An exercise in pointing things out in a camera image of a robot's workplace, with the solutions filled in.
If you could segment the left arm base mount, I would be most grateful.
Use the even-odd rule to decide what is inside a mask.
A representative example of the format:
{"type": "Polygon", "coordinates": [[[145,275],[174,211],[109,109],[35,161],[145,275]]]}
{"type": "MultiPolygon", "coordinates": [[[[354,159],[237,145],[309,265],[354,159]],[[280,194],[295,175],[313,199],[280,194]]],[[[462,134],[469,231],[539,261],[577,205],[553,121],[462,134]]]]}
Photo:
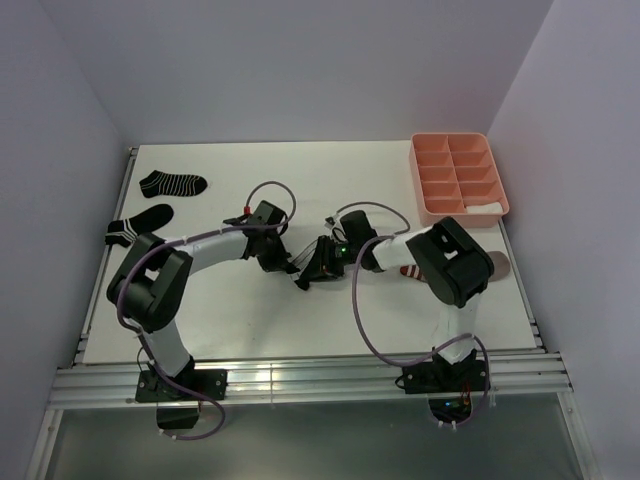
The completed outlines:
{"type": "Polygon", "coordinates": [[[227,380],[224,369],[196,369],[183,379],[169,381],[153,369],[145,370],[139,374],[135,402],[219,401],[225,398],[227,380]]]}

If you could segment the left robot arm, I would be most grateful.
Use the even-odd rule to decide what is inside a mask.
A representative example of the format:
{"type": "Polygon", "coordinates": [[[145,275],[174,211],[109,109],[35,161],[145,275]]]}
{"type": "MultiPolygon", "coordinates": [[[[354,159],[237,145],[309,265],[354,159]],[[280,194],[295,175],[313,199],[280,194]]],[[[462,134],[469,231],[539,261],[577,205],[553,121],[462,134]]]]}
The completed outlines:
{"type": "Polygon", "coordinates": [[[190,276],[214,265],[255,258],[265,272],[294,274],[281,235],[289,216],[261,201],[254,211],[194,237],[164,240],[142,234],[130,247],[107,288],[118,321],[135,332],[147,356],[161,370],[159,388],[183,399],[195,386],[194,359],[185,348],[176,315],[190,276]]]}

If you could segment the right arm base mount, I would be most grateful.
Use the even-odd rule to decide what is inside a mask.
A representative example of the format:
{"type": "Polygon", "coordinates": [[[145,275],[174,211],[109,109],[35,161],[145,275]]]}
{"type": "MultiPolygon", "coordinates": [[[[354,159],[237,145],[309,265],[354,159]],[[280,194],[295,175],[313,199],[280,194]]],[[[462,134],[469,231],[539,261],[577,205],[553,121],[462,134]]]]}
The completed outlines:
{"type": "Polygon", "coordinates": [[[475,357],[454,365],[437,357],[431,362],[403,367],[395,385],[406,394],[482,392],[486,370],[486,363],[475,357]]]}

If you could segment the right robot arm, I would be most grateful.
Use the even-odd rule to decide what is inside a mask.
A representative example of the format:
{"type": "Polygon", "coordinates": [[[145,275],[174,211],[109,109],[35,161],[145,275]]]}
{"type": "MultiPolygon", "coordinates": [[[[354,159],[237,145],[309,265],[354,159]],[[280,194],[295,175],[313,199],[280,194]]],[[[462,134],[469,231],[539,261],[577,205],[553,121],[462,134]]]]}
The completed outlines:
{"type": "Polygon", "coordinates": [[[296,284],[307,289],[314,282],[345,275],[348,265],[379,273],[411,267],[424,279],[442,305],[438,322],[444,335],[430,355],[435,383],[452,390],[468,374],[465,362],[482,346],[475,336],[480,296],[495,266],[489,254],[452,217],[421,230],[380,236],[366,213],[355,210],[339,217],[342,237],[320,236],[309,263],[296,284]]]}

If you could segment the white sock black toe heel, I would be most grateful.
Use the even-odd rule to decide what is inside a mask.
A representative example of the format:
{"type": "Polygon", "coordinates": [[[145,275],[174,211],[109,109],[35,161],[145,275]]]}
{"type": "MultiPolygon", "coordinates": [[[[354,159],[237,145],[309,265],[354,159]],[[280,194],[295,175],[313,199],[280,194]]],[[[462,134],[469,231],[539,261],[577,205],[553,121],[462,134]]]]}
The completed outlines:
{"type": "Polygon", "coordinates": [[[308,291],[312,283],[323,279],[324,270],[321,260],[322,248],[318,247],[317,240],[311,242],[292,260],[292,264],[298,271],[291,274],[291,277],[299,289],[308,291]]]}

